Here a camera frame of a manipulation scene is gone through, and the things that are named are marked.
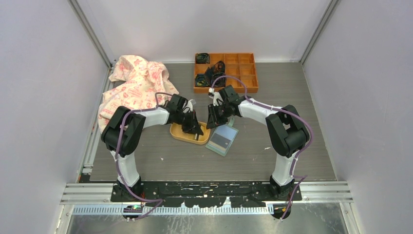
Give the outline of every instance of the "white wall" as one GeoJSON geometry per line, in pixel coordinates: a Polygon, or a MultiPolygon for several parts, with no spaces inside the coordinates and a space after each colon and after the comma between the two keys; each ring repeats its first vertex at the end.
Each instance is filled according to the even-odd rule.
{"type": "Polygon", "coordinates": [[[196,52],[253,52],[299,61],[330,0],[80,0],[112,59],[193,61],[196,52]]]}
{"type": "Polygon", "coordinates": [[[0,233],[52,233],[107,67],[67,1],[0,9],[0,233]]]}
{"type": "Polygon", "coordinates": [[[413,5],[341,1],[305,72],[367,234],[411,233],[413,5]]]}

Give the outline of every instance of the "pink and cream fabric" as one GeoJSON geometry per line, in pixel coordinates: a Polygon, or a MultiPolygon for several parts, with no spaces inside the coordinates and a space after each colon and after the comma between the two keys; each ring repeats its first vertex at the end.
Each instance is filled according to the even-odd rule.
{"type": "MultiPolygon", "coordinates": [[[[148,62],[134,55],[121,56],[109,80],[126,82],[103,93],[97,117],[100,131],[103,132],[119,106],[131,110],[148,109],[156,106],[156,92],[178,94],[178,90],[168,79],[169,72],[160,62],[148,62]]],[[[163,104],[169,97],[158,95],[157,98],[159,104],[163,104]]]]}

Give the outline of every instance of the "black and white robotic arm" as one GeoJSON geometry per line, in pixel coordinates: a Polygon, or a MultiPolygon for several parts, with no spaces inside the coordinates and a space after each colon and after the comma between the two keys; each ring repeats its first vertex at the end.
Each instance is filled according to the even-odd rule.
{"type": "Polygon", "coordinates": [[[277,152],[275,170],[270,177],[272,191],[274,195],[289,191],[294,184],[292,176],[296,165],[293,165],[294,156],[305,146],[310,136],[302,122],[272,108],[283,109],[298,115],[295,107],[287,105],[264,108],[263,106],[268,107],[268,105],[253,98],[247,100],[244,96],[240,97],[231,85],[219,92],[210,89],[209,96],[214,101],[213,104],[208,105],[206,126],[208,129],[226,124],[230,116],[251,118],[267,126],[272,147],[277,152]]]}
{"type": "Polygon", "coordinates": [[[135,149],[138,146],[143,129],[154,125],[164,125],[177,123],[182,126],[184,133],[203,135],[198,123],[196,113],[193,109],[193,100],[187,100],[179,95],[173,95],[164,105],[160,105],[151,110],[137,111],[126,119],[127,128],[122,135],[119,155],[116,156],[116,147],[119,140],[120,127],[123,118],[131,110],[125,106],[116,109],[108,125],[102,132],[101,139],[110,150],[113,158],[118,160],[119,172],[122,174],[126,185],[118,175],[117,183],[122,186],[129,186],[135,194],[142,193],[141,177],[136,169],[135,149]]]}

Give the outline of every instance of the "gray wooden table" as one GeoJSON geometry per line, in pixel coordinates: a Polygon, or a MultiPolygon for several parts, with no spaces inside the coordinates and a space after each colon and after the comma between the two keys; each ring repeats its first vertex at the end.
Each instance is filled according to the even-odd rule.
{"type": "MultiPolygon", "coordinates": [[[[207,94],[193,93],[193,64],[166,64],[170,80],[187,99],[195,99],[198,120],[206,122],[207,94]]],[[[313,127],[313,144],[302,153],[296,175],[308,180],[335,180],[319,122],[311,101],[302,66],[299,63],[257,63],[258,93],[255,100],[274,106],[294,105],[313,127]]],[[[143,131],[135,151],[136,166],[143,180],[269,180],[276,153],[271,147],[266,126],[247,118],[236,118],[239,129],[228,154],[222,157],[205,148],[172,138],[169,125],[143,131]]],[[[100,142],[91,180],[116,180],[113,158],[100,142]]]]}

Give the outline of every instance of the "cloth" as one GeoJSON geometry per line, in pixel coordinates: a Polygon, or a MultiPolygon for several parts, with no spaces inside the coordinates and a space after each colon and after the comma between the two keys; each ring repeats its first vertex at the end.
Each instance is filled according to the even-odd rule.
{"type": "MultiPolygon", "coordinates": [[[[155,93],[178,94],[175,86],[168,80],[169,72],[160,62],[148,62],[140,56],[124,55],[116,63],[110,81],[125,83],[103,93],[97,121],[103,132],[119,106],[133,109],[149,109],[156,106],[155,93]]],[[[167,95],[158,95],[159,104],[164,104],[167,95]]]]}

